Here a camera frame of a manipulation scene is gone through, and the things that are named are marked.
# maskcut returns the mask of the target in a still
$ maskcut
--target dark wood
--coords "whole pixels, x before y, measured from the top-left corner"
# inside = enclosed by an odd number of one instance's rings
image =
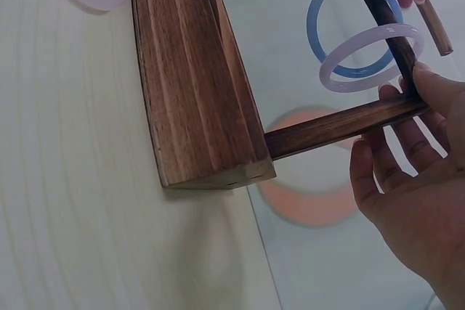
[[[425,112],[427,106],[404,96],[361,105],[265,134],[273,160],[348,139]]]
[[[423,4],[417,4],[423,21],[426,23],[434,44],[441,56],[447,56],[453,52],[452,43],[442,25],[441,19],[434,10],[430,0],[425,0]]]
[[[391,11],[391,8],[385,0],[364,1],[378,25],[397,23],[394,13]],[[408,40],[404,37],[399,37],[387,39],[386,42],[391,49],[392,56],[394,57],[400,73],[407,84],[407,93],[411,97],[419,99],[415,84],[413,83],[413,66],[415,65],[416,57],[413,53],[412,47],[408,43]]]
[[[223,0],[132,0],[162,185],[232,189],[275,176]]]

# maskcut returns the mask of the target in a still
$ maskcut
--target glass table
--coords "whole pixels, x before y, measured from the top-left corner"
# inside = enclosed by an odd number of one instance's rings
[[[321,86],[320,63],[305,28],[310,1],[225,0],[267,131],[377,98],[375,89],[337,94]],[[432,3],[455,52],[439,56],[419,11],[412,7],[404,17],[425,36],[420,60],[444,76],[463,80],[465,31],[458,19],[465,0]],[[327,52],[375,25],[363,0],[325,0],[318,23]],[[373,44],[343,63],[368,65],[386,49],[384,42]],[[389,129],[387,138],[401,166],[414,173]],[[248,189],[283,309],[443,309],[428,284],[392,255],[357,211],[349,185],[350,147],[349,140],[279,160],[276,180]]]

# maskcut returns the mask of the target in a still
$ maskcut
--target fingernail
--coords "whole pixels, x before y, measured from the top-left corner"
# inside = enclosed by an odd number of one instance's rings
[[[415,63],[415,68],[419,70],[431,70],[428,65],[425,65],[423,62],[417,61]]]
[[[365,143],[365,140],[360,137],[360,138],[357,138],[354,143],[352,144],[352,146],[355,146],[356,144],[362,144],[362,143]]]
[[[417,5],[423,5],[426,0],[414,0],[415,4]]]
[[[381,89],[383,88],[383,86],[392,86],[392,85],[391,85],[391,83],[384,83],[384,84],[378,86],[378,92],[381,91]]]

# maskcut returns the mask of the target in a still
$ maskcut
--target wooden rod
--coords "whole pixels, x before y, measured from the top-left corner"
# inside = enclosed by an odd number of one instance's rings
[[[400,95],[271,131],[264,137],[271,158],[279,160],[412,118],[426,110],[422,101]]]
[[[453,52],[452,43],[442,25],[441,19],[434,10],[430,0],[426,0],[423,4],[417,4],[423,21],[426,23],[434,44],[441,56],[447,56]]]
[[[385,0],[364,1],[378,25],[397,23],[394,13]],[[387,39],[386,42],[391,49],[395,62],[399,66],[404,81],[407,83],[407,93],[412,97],[419,98],[415,84],[413,83],[413,66],[415,65],[416,57],[408,40],[404,37],[399,37]]]

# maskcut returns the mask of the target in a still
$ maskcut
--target table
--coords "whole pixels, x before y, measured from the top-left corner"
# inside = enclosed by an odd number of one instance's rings
[[[0,31],[0,309],[280,309],[246,190],[160,186],[129,0]]]

